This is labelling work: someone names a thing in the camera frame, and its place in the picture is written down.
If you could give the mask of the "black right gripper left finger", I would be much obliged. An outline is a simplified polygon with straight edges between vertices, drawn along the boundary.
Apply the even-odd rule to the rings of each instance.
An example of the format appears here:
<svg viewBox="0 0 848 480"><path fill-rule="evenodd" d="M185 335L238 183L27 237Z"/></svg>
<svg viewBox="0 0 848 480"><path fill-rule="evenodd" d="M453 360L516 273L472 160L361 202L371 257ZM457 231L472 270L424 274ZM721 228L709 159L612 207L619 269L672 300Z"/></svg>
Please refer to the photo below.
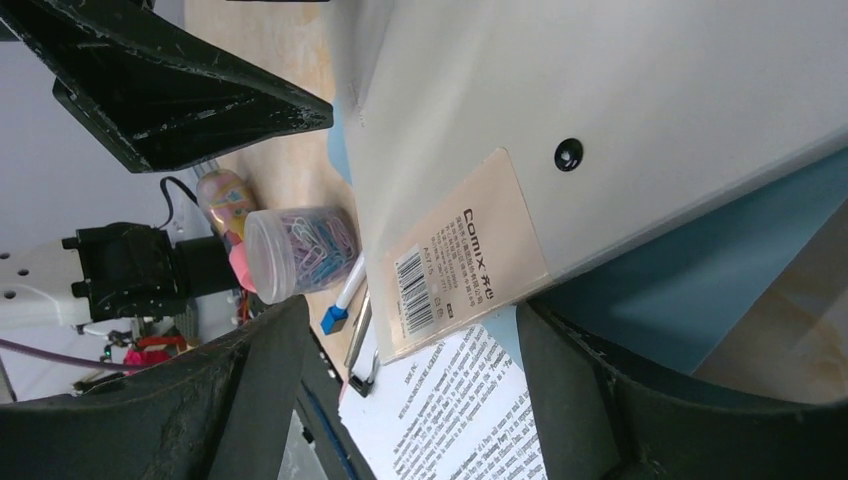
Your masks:
<svg viewBox="0 0 848 480"><path fill-rule="evenodd" d="M302 296L188 353L1 409L5 479L274 479L309 340Z"/></svg>

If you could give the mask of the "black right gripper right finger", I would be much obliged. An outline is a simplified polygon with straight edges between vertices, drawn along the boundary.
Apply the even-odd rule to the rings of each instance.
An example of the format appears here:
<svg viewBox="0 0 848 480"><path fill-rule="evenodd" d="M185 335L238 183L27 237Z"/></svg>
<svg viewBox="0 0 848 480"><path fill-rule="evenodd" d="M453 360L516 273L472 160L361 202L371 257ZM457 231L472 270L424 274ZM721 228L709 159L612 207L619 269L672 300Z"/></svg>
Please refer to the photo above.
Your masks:
<svg viewBox="0 0 848 480"><path fill-rule="evenodd" d="M801 404L666 368L529 301L521 358L552 479L843 479L847 404Z"/></svg>

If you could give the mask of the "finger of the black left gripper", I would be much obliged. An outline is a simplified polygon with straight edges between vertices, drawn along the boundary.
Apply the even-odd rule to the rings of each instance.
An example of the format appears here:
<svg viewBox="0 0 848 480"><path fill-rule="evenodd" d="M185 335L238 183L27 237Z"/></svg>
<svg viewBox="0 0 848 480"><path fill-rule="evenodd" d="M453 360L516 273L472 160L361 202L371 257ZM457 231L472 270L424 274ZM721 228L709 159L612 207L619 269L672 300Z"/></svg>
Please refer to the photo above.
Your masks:
<svg viewBox="0 0 848 480"><path fill-rule="evenodd" d="M148 1L5 1L1 20L54 74L54 98L133 173L182 170L333 123L327 101Z"/></svg>

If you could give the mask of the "grey white file folder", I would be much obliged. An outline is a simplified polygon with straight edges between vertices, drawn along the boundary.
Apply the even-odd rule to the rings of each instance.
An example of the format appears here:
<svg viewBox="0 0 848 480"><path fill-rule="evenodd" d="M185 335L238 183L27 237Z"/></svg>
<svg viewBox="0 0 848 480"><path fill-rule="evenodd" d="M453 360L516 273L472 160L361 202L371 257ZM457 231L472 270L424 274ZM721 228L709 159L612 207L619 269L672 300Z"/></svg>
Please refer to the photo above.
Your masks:
<svg viewBox="0 0 848 480"><path fill-rule="evenodd" d="M843 1L333 1L381 359L847 144Z"/></svg>

